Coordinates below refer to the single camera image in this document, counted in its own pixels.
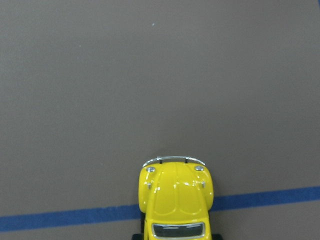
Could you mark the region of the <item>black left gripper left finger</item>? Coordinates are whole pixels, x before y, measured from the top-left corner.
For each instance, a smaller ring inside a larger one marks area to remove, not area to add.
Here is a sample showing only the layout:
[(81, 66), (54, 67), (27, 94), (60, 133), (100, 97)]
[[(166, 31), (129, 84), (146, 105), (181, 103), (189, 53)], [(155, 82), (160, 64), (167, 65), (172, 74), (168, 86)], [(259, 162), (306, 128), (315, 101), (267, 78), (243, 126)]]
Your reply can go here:
[(131, 240), (143, 240), (143, 234), (135, 233), (132, 235)]

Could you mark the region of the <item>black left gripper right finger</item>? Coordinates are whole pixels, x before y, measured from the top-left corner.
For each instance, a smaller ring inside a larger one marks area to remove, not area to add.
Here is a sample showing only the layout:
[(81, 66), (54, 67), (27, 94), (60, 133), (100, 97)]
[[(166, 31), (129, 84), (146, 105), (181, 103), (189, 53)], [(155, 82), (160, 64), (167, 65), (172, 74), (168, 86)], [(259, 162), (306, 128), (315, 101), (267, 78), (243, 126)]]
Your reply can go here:
[(219, 233), (214, 233), (211, 235), (211, 237), (212, 237), (212, 240), (223, 240), (222, 235)]

